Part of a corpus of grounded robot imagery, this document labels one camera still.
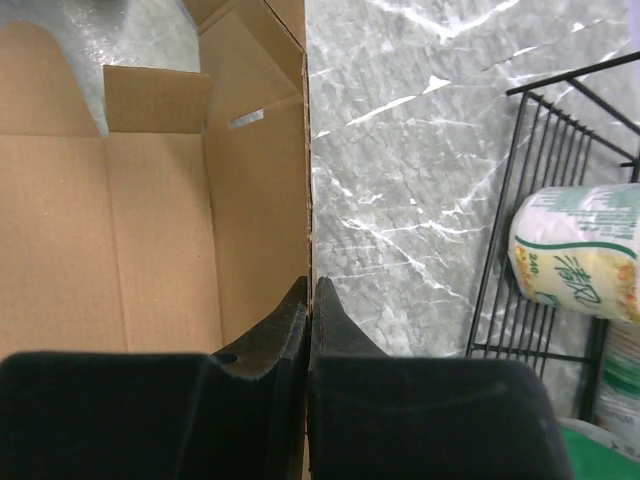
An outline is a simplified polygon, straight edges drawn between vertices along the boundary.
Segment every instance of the green object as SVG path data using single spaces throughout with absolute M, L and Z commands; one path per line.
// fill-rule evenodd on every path
M 594 442 L 581 433 L 562 427 L 576 480 L 638 480 L 640 463 Z

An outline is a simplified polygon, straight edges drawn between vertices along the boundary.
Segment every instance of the cardboard box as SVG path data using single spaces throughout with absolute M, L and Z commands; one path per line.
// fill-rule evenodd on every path
M 0 358 L 212 352 L 310 272 L 303 2 L 270 3 L 185 2 L 202 74 L 105 66 L 107 138 L 51 34 L 0 30 Z

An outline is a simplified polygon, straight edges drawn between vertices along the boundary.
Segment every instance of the white food bag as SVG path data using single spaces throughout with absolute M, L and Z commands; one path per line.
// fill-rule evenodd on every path
M 543 188 L 511 224 L 509 259 L 539 303 L 640 324 L 640 185 Z

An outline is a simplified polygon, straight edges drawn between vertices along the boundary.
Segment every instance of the marble countertop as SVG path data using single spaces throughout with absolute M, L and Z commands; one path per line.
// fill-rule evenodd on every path
M 386 352 L 460 355 L 517 108 L 504 92 L 631 51 L 625 0 L 307 0 L 306 10 L 318 273 Z M 199 68 L 179 0 L 2 0 L 9 19 L 54 32 L 102 132 L 101 64 Z M 585 83 L 637 119 L 634 69 L 612 75 Z M 544 93 L 629 140 L 572 88 Z

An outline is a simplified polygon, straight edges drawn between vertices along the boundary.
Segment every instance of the wire basket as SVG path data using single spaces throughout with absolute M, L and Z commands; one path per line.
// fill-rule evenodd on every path
M 546 80 L 507 91 L 521 95 L 513 140 L 498 200 L 487 258 L 473 315 L 466 356 L 504 358 L 527 362 L 544 377 L 548 360 L 580 367 L 575 392 L 575 415 L 592 421 L 600 377 L 608 321 L 600 318 L 572 319 L 569 328 L 583 328 L 579 353 L 550 351 L 554 329 L 570 312 L 533 303 L 519 292 L 507 258 L 507 234 L 511 219 L 522 201 L 542 187 L 582 185 L 593 168 L 594 147 L 613 152 L 628 168 L 629 182 L 637 182 L 640 154 L 629 153 L 574 119 L 533 90 L 560 82 L 569 83 L 598 108 L 613 116 L 640 137 L 640 128 L 599 95 L 577 80 L 640 59 L 640 52 L 566 72 Z

